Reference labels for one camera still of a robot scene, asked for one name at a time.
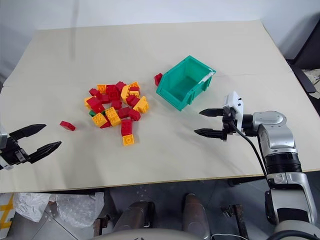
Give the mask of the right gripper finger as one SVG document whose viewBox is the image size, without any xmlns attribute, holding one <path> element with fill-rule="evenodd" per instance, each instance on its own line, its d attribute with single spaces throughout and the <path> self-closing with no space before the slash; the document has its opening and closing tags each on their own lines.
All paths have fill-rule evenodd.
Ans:
<svg viewBox="0 0 320 240">
<path fill-rule="evenodd" d="M 219 117 L 224 115 L 223 108 L 207 108 L 199 112 L 200 115 L 206 117 Z"/>
<path fill-rule="evenodd" d="M 194 132 L 200 136 L 206 138 L 220 139 L 223 140 L 223 131 L 222 130 L 213 130 L 212 128 L 200 128 L 194 130 Z"/>
</svg>

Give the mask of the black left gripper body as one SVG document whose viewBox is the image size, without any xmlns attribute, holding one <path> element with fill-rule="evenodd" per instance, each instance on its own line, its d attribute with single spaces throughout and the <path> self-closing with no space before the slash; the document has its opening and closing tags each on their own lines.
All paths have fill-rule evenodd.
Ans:
<svg viewBox="0 0 320 240">
<path fill-rule="evenodd" d="M 9 137 L 6 146 L 0 149 L 0 166 L 13 167 L 13 165 L 28 162 L 28 154 L 21 148 L 18 141 Z"/>
</svg>

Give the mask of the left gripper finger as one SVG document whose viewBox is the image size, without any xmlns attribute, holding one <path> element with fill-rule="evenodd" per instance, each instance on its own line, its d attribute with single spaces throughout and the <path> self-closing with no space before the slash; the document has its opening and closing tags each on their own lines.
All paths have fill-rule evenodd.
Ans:
<svg viewBox="0 0 320 240">
<path fill-rule="evenodd" d="M 9 133 L 9 136 L 13 139 L 27 138 L 38 133 L 46 126 L 46 124 L 32 124 Z"/>
<path fill-rule="evenodd" d="M 38 148 L 36 152 L 28 156 L 28 162 L 34 164 L 35 162 L 47 157 L 54 152 L 61 145 L 61 143 L 61 141 L 57 141 Z"/>
</svg>

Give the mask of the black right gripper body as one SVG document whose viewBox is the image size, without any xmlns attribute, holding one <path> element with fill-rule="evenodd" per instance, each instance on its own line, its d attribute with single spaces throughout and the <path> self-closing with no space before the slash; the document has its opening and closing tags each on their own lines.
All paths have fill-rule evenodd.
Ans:
<svg viewBox="0 0 320 240">
<path fill-rule="evenodd" d="M 222 140 L 226 141 L 228 135 L 236 133 L 237 120 L 236 111 L 233 107 L 229 110 L 225 110 L 222 116 Z"/>
</svg>

